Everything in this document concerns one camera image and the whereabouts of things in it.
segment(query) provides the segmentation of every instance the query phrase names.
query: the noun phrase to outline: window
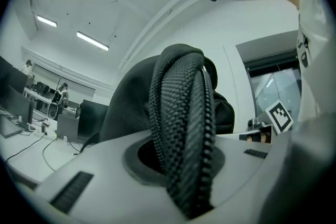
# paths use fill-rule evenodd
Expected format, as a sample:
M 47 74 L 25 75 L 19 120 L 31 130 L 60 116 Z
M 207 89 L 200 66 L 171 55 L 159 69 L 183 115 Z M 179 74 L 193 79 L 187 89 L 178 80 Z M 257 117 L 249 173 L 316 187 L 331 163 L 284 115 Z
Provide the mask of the window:
M 245 63 L 254 93 L 256 116 L 278 99 L 294 121 L 301 103 L 301 74 L 296 51 Z

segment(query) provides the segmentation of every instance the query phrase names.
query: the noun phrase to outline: desk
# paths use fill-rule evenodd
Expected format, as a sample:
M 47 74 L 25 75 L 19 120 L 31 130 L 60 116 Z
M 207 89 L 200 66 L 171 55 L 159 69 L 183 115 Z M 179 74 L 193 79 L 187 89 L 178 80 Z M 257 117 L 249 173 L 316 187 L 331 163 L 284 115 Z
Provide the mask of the desk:
M 51 99 L 46 98 L 46 97 L 38 94 L 37 92 L 34 92 L 34 91 L 28 89 L 28 88 L 24 88 L 24 96 L 28 97 L 28 95 L 34 97 L 34 99 L 37 99 L 44 104 L 47 104 L 47 105 L 36 106 L 36 108 L 38 110 L 43 111 L 44 113 L 48 114 L 49 106 L 51 104 Z
M 27 150 L 11 158 L 7 163 L 14 172 L 34 184 L 41 183 L 54 172 L 44 161 L 42 150 L 56 138 L 54 130 L 57 128 L 57 121 L 48 119 L 47 123 L 50 123 L 50 126 L 46 127 L 48 135 Z M 41 133 L 41 127 L 37 124 L 41 125 L 41 122 L 32 124 L 36 131 L 30 133 L 29 136 L 29 132 L 22 132 L 8 138 L 0 135 L 0 153 L 4 160 L 41 138 L 43 134 Z M 78 144 L 73 143 L 72 145 L 80 150 Z M 48 164 L 57 170 L 76 157 L 72 155 L 73 153 L 77 153 L 77 151 L 71 145 L 67 145 L 65 141 L 58 139 L 47 147 L 44 151 L 44 157 Z
M 42 95 L 39 95 L 37 92 L 34 92 L 34 91 L 32 91 L 28 88 L 24 88 L 24 92 L 25 92 L 25 94 L 29 94 L 29 95 L 37 98 L 38 100 L 41 100 L 44 103 L 51 104 L 51 99 L 43 97 Z

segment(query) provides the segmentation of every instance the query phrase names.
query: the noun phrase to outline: loudspeaker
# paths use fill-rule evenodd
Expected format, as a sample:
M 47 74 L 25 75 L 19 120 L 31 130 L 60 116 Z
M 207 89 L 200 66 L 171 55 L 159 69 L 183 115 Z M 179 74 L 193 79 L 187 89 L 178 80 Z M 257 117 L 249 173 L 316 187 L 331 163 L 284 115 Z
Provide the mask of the loudspeaker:
M 58 105 L 56 104 L 50 104 L 49 109 L 48 109 L 48 118 L 54 120 L 57 116 L 58 112 Z

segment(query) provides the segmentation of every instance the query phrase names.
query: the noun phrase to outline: white sleeve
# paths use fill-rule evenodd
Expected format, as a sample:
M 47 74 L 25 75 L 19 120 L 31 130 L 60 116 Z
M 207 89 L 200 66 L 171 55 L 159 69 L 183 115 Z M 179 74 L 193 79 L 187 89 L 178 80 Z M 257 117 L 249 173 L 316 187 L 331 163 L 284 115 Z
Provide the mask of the white sleeve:
M 336 110 L 335 17 L 327 0 L 300 0 L 297 52 L 302 78 L 299 121 Z

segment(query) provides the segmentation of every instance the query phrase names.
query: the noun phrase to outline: person standing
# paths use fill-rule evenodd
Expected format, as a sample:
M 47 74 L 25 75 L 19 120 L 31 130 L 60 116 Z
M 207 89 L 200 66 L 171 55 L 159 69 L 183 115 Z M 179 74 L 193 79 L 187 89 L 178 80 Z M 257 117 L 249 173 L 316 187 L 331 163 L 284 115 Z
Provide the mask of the person standing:
M 32 62 L 32 61 L 27 60 L 26 63 L 25 63 L 25 65 L 23 65 L 23 66 L 20 68 L 20 71 L 21 71 L 23 74 L 25 74 L 25 75 L 27 75 L 27 76 L 29 76 L 29 77 L 31 77 L 31 75 L 32 75 L 32 73 L 33 73 L 33 67 L 32 67 L 32 63 L 31 63 L 31 62 Z
M 69 93 L 68 93 L 68 84 L 63 83 L 59 88 L 58 88 L 59 93 L 62 95 L 62 106 L 67 105 L 69 101 Z

